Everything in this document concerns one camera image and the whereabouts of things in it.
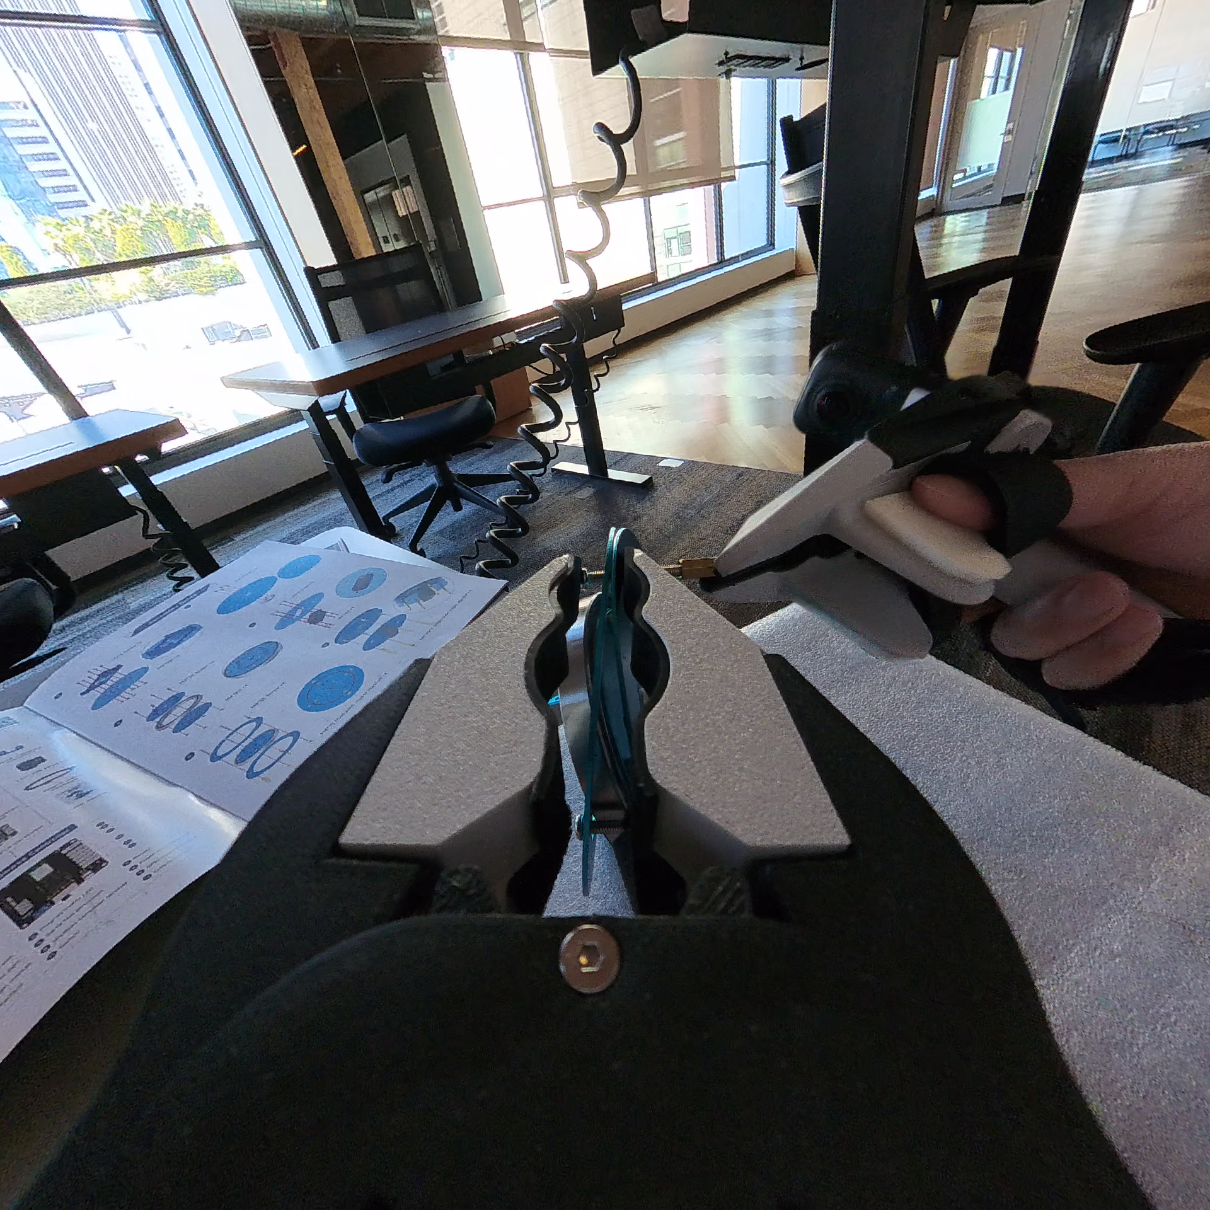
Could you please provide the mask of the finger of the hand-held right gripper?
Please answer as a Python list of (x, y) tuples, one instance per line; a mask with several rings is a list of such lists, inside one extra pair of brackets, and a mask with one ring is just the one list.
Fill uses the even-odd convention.
[(1010, 560), (983, 534), (935, 517), (909, 492), (833, 508), (821, 534), (844, 552), (810, 554), (745, 583), (749, 599), (794, 599), (824, 612), (892, 657), (928, 655), (934, 635), (912, 589), (957, 605), (991, 598)]
[(939, 456), (1035, 454), (1052, 420), (1013, 387), (916, 389), (909, 405), (745, 521), (716, 575), (745, 580), (804, 560), (820, 536), (840, 540), (908, 580), (1001, 580), (1006, 554), (918, 507), (909, 487)]

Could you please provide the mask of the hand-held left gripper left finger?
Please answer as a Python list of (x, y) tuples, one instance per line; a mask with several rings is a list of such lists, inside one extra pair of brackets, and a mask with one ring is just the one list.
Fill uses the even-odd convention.
[(340, 837), (343, 853), (477, 866), (496, 894), (539, 851), (532, 789), (549, 717), (525, 661), (555, 622), (562, 554), (432, 658)]

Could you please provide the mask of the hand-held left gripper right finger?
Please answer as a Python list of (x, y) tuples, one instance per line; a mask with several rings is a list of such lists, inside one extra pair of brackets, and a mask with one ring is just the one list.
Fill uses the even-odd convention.
[(643, 618), (670, 657), (644, 723), (654, 848), (690, 886), (708, 867), (844, 853), (850, 837), (762, 650), (634, 550)]

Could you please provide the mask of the blue round metal base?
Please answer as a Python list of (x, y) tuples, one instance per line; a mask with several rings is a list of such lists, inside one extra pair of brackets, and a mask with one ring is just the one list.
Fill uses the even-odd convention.
[(582, 890), (592, 887), (597, 854), (611, 848), (630, 904), (638, 910), (641, 881), (631, 830), (643, 807), (634, 753), (646, 691), (631, 667), (633, 613), (641, 586), (631, 560), (636, 547), (631, 530), (610, 530), (600, 589), (581, 601), (566, 634), (568, 673), (556, 701), (582, 789), (575, 817)]

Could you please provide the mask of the dark grey desk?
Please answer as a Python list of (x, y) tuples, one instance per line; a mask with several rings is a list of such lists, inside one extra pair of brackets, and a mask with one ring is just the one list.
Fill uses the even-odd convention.
[(26, 1206), (553, 1204), (555, 926), (479, 912), (477, 866), (458, 892), (334, 854), (428, 671), (304, 759), (18, 1046), (3, 1158), (67, 1145)]

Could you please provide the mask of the printed instruction booklet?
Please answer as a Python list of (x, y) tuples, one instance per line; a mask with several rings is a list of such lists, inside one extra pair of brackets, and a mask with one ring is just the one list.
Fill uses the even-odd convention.
[(2, 719), (2, 1056), (503, 589), (343, 527), (268, 540)]

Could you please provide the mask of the black office chair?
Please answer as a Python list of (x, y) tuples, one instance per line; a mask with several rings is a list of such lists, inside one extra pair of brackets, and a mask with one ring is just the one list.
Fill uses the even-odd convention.
[(51, 635), (55, 619), (55, 598), (45, 583), (38, 579), (2, 583), (2, 681), (67, 650), (61, 645), (36, 655), (36, 650)]
[[(307, 276), (336, 341), (445, 311), (421, 245), (346, 263), (310, 266)], [(424, 464), (434, 469), (431, 487), (383, 516), (388, 523), (425, 505), (408, 543), (415, 553), (421, 553), (422, 536), (445, 505), (460, 511), (468, 503), (503, 516), (504, 508), (480, 488), (513, 481), (510, 474), (458, 477), (450, 469), (451, 458), (468, 449), (489, 449), (486, 435), (496, 423), (491, 400), (473, 392), (467, 376), (453, 369), (461, 361), (461, 354), (424, 361), (353, 389), (363, 419), (352, 432), (358, 458), (382, 468), (383, 482)]]

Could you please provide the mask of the white foam sheet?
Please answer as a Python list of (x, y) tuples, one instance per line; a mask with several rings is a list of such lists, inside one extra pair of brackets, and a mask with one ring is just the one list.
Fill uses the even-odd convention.
[(938, 660), (755, 631), (939, 808), (1156, 1207), (1207, 1207), (1207, 796)]

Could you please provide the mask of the long beige table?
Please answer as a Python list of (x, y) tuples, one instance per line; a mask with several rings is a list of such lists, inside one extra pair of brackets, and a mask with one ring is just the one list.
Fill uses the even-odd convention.
[(430, 377), (418, 387), (418, 395), (402, 403), (385, 403), (383, 420), (453, 403), (457, 384), (490, 389), (509, 373), (538, 364), (548, 357), (540, 350), (545, 343), (562, 354), (566, 346), (585, 347), (594, 338), (620, 331), (625, 325), (624, 297), (656, 282), (656, 272), (648, 271), (601, 285), (588, 299), (568, 292), (556, 298), (496, 295), (228, 373), (221, 382), (228, 389), (249, 390), (277, 408), (303, 413), (358, 527), (386, 539), (395, 536), (396, 529), (376, 511), (365, 487), (353, 477), (352, 458), (324, 418), (323, 400), (349, 393), (358, 413), (369, 419), (372, 410), (360, 402), (369, 384), (460, 356), (461, 361), (453, 370)]

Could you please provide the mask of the wooden office table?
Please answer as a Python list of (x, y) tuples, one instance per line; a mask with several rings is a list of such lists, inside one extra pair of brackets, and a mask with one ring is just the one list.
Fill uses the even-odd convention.
[[(216, 559), (137, 461), (186, 433), (175, 416), (111, 410), (5, 442), (2, 497), (19, 521), (3, 529), (3, 540), (19, 556), (39, 554), (144, 510), (201, 577), (216, 572)], [(104, 474), (111, 465), (141, 507)]]

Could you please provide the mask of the large window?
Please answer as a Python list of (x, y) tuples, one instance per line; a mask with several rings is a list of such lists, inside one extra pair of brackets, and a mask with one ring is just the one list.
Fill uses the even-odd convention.
[(3, 3), (3, 441), (273, 426), (221, 384), (326, 338), (293, 261), (404, 256), (386, 324), (584, 278), (627, 83), (584, 3)]

